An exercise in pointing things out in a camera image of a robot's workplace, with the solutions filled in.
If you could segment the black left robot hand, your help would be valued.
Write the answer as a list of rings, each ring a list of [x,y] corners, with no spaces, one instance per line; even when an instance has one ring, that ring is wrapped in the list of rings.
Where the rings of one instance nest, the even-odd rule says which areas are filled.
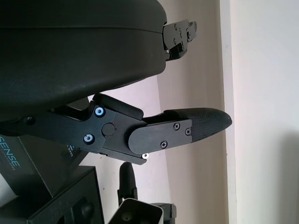
[[[104,94],[165,70],[196,37],[156,0],[3,0],[0,132],[142,165],[232,124],[214,108],[143,111]]]

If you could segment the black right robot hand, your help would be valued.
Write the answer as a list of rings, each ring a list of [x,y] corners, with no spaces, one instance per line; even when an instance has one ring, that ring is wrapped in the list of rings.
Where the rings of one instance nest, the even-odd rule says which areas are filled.
[[[177,207],[173,203],[146,203],[138,199],[132,164],[125,162],[119,171],[119,208],[110,220],[112,224],[174,224]]]

